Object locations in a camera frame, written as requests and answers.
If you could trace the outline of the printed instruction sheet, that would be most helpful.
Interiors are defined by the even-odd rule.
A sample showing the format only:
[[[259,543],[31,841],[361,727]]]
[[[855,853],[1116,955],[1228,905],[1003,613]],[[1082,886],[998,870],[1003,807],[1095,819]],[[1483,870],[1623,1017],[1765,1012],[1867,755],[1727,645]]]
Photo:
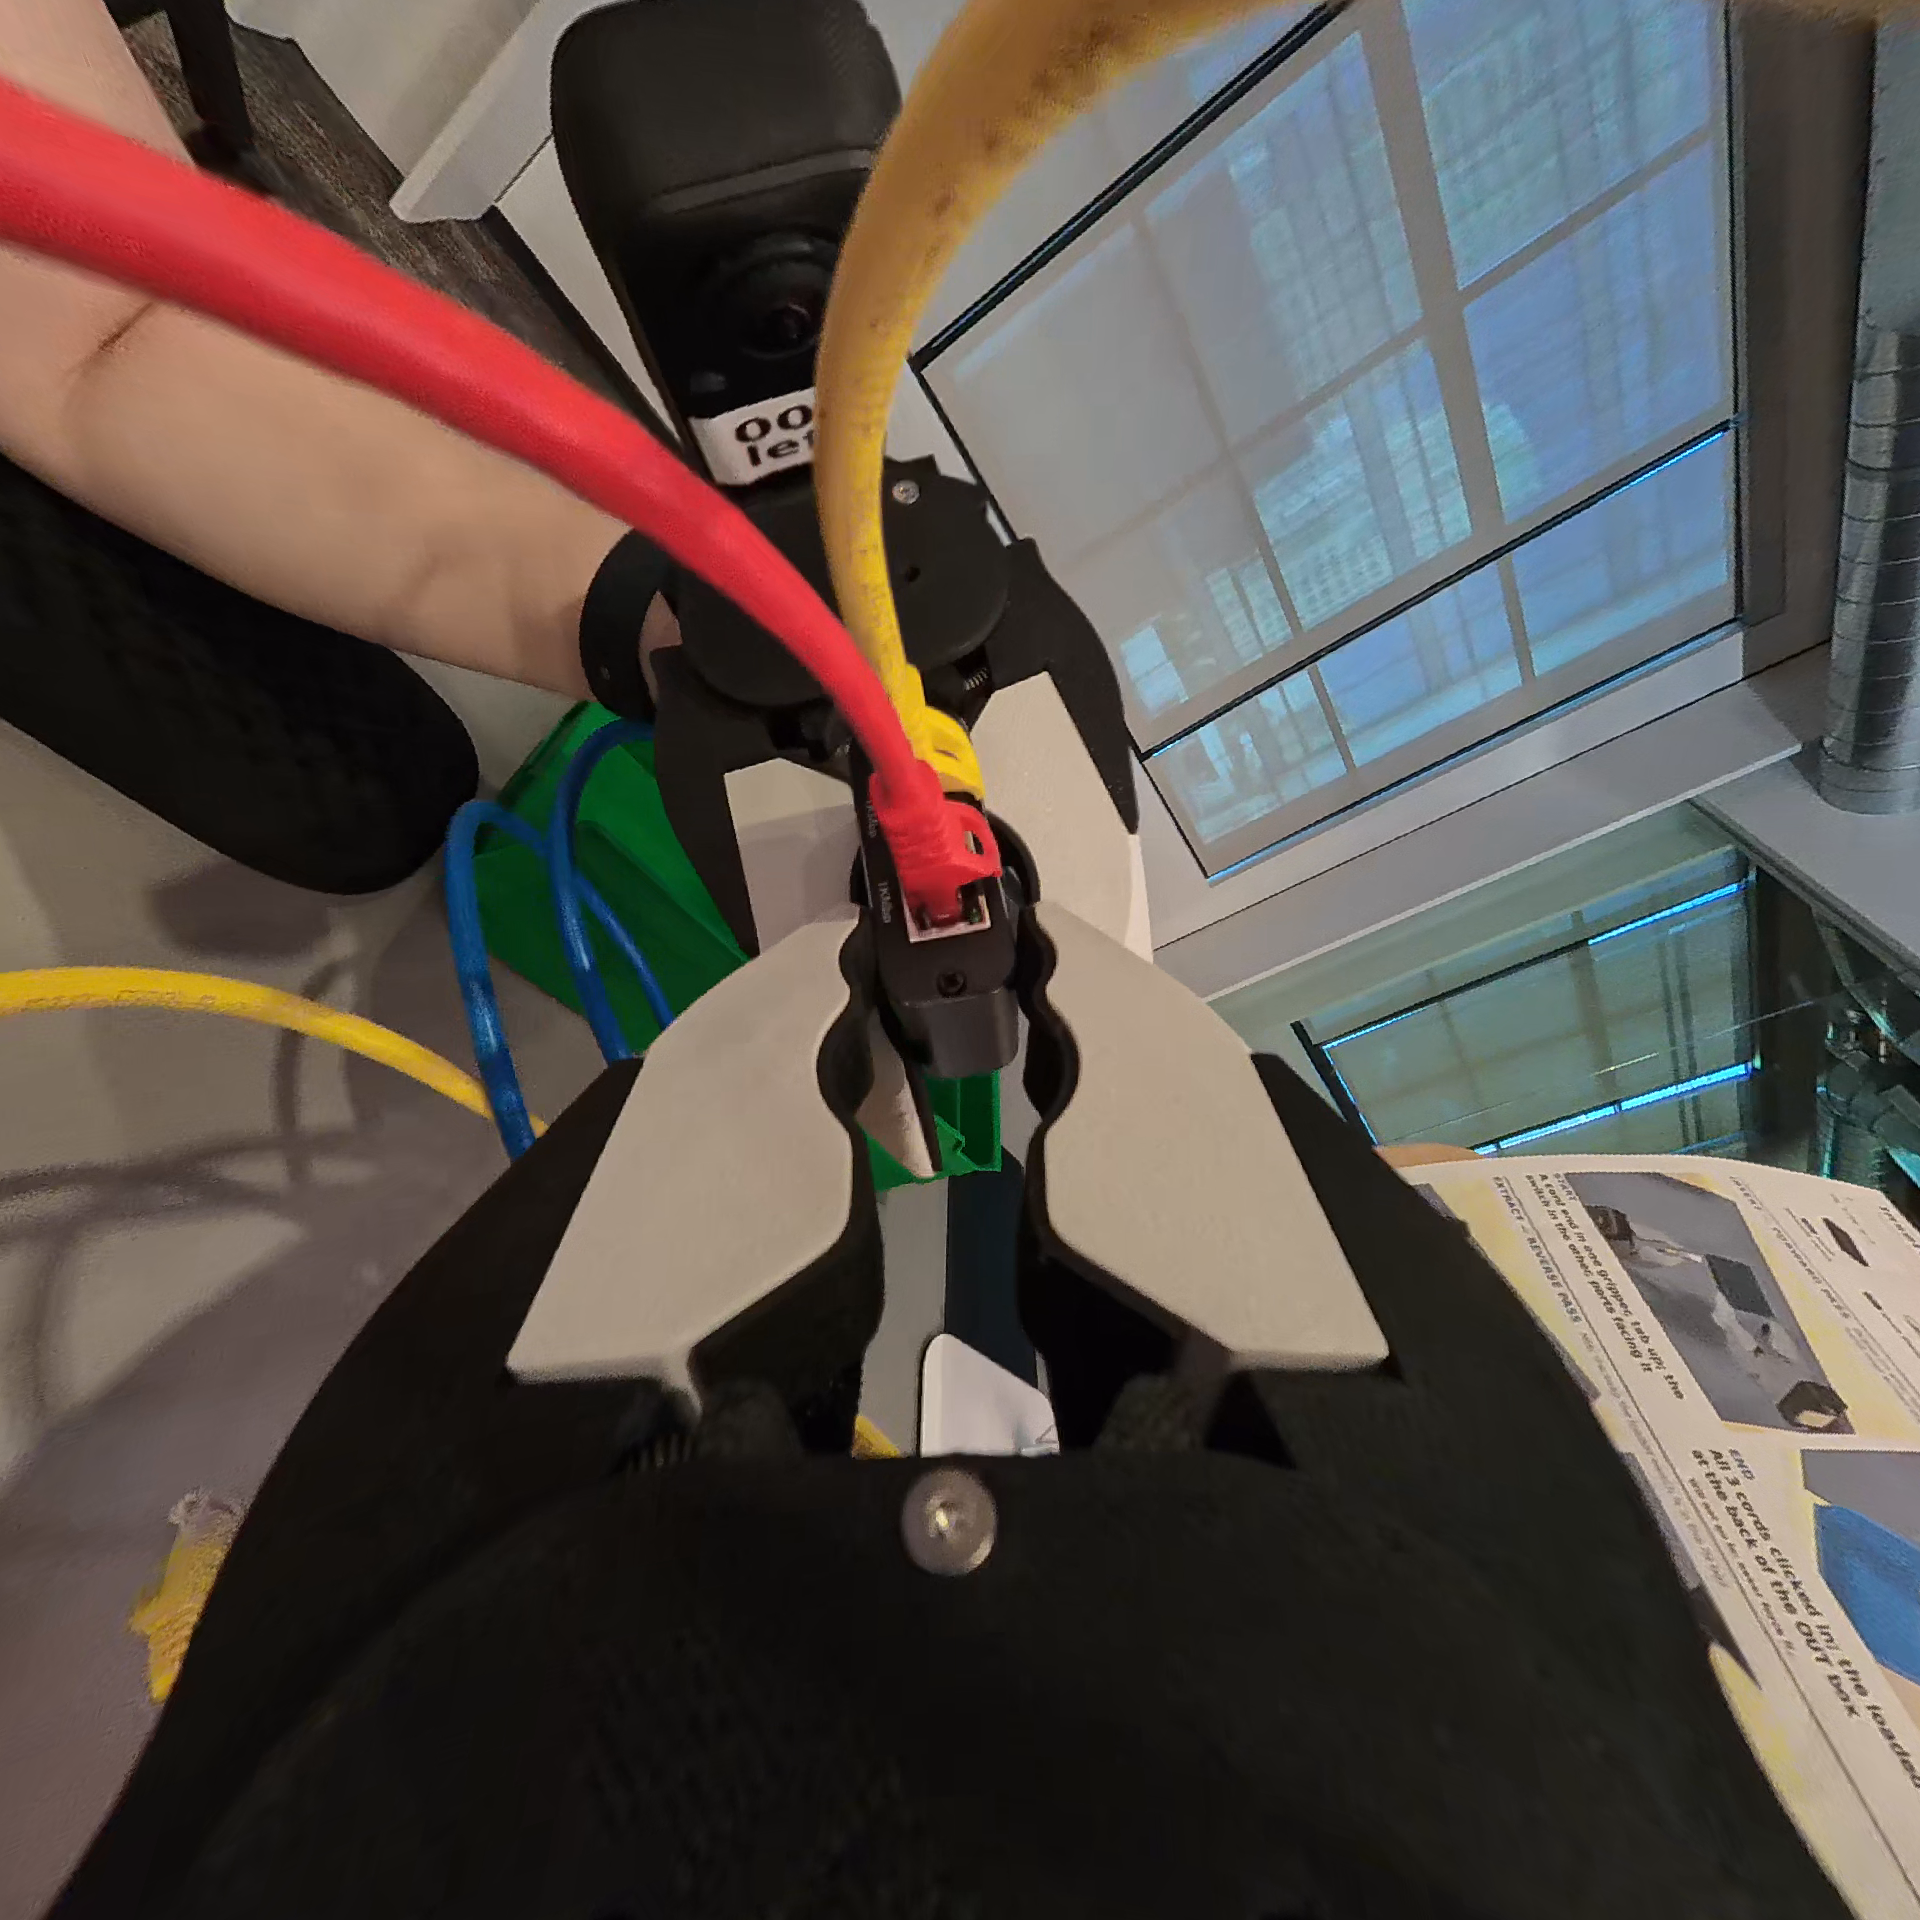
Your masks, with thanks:
[[[1855,1916],[1917,1916],[1917,1225],[1687,1154],[1405,1166],[1555,1336]]]

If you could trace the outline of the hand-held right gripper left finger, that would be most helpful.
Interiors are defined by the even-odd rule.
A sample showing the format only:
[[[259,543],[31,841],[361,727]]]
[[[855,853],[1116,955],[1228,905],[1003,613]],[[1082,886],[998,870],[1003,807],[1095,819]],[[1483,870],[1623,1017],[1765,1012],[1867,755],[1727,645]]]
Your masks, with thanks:
[[[862,917],[799,924],[641,1061],[507,1356],[515,1380],[706,1384],[698,1358],[874,1225]]]

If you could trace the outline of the black ethernet switch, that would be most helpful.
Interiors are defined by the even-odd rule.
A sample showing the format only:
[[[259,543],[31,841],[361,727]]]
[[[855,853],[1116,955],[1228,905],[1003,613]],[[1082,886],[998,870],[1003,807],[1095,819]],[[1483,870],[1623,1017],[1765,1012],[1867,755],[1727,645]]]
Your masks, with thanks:
[[[1007,1066],[1020,1050],[1020,921],[1038,900],[1038,867],[1027,840],[996,812],[998,874],[959,887],[964,914],[928,921],[909,905],[896,854],[870,799],[870,760],[848,750],[858,853],[854,905],[874,941],[874,1007],[903,1061],[931,1076],[972,1076]]]

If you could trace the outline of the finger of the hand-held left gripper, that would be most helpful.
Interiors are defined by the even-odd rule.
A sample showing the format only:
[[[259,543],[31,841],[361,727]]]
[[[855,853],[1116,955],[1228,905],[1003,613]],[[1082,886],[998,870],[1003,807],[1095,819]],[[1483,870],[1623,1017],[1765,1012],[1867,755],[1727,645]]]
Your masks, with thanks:
[[[1048,905],[1153,959],[1141,829],[1124,826],[1051,676],[996,690],[972,722],[987,809],[1033,854]]]
[[[854,912],[858,829],[846,781],[774,757],[730,770],[725,797],[762,952]]]

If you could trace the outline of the green plastic bin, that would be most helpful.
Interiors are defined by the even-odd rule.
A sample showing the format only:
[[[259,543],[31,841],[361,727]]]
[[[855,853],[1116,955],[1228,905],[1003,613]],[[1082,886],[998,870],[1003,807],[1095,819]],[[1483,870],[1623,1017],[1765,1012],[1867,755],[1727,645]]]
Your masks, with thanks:
[[[507,781],[490,817],[479,804],[461,809],[443,849],[453,968],[482,1083],[498,1113],[518,1127],[509,1145],[533,1138],[533,1116],[501,1029],[490,963],[583,1012],[548,880],[548,817],[579,750],[611,726],[609,709],[572,705]],[[650,736],[611,748],[588,770],[574,794],[572,867],[596,968],[633,1054],[659,1033],[650,987],[683,1012],[745,967],[745,951],[671,829]]]

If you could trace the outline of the person's left forearm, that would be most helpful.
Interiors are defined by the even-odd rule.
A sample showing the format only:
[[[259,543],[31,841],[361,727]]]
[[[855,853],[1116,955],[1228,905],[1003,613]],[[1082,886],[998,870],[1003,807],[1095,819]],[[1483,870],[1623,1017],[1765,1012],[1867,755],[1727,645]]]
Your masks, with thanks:
[[[272,608],[588,696],[579,625],[614,514],[388,394],[12,248],[4,455]]]

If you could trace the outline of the silver air duct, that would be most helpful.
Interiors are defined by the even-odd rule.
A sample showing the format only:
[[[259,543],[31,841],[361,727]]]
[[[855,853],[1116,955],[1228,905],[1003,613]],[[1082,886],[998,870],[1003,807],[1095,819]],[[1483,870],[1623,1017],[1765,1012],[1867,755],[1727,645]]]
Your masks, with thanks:
[[[1841,470],[1818,794],[1917,812],[1917,333],[1860,324]]]

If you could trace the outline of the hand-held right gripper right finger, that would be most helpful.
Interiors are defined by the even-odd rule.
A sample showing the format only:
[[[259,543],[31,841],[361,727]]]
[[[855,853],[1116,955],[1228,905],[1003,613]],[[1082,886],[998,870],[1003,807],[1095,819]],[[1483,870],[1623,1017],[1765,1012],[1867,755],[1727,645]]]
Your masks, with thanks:
[[[1378,1368],[1384,1331],[1253,1050],[1068,905],[1028,924],[1041,1248],[1225,1368]]]

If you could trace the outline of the large window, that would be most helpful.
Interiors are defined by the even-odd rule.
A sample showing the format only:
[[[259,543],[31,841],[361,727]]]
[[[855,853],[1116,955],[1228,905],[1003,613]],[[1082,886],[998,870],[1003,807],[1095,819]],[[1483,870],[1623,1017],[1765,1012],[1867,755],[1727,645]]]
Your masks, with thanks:
[[[1280,4],[1073,124],[913,374],[1221,879],[1740,613],[1720,4]]]

